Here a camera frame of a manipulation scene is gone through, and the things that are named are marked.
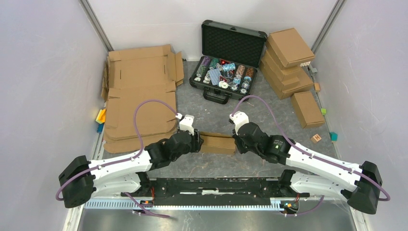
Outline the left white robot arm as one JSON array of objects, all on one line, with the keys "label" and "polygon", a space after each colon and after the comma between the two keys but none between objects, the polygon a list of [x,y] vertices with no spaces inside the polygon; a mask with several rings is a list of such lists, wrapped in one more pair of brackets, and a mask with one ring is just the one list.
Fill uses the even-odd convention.
[{"label": "left white robot arm", "polygon": [[146,196],[151,191],[148,171],[166,167],[184,154],[199,152],[203,142],[198,130],[193,134],[178,130],[168,139],[127,155],[104,160],[78,156],[59,175],[61,187],[56,199],[66,208],[74,208],[97,196],[134,192]]}]

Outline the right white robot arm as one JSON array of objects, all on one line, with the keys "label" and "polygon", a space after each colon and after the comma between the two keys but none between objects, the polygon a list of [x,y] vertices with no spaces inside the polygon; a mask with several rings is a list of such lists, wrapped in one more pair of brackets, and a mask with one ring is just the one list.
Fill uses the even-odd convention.
[{"label": "right white robot arm", "polygon": [[344,200],[362,213],[376,214],[383,183],[376,164],[365,161],[359,165],[331,158],[282,135],[268,135],[253,122],[236,125],[232,134],[241,154],[250,151],[269,163],[314,173],[311,176],[284,171],[278,183],[281,195],[324,195]]}]

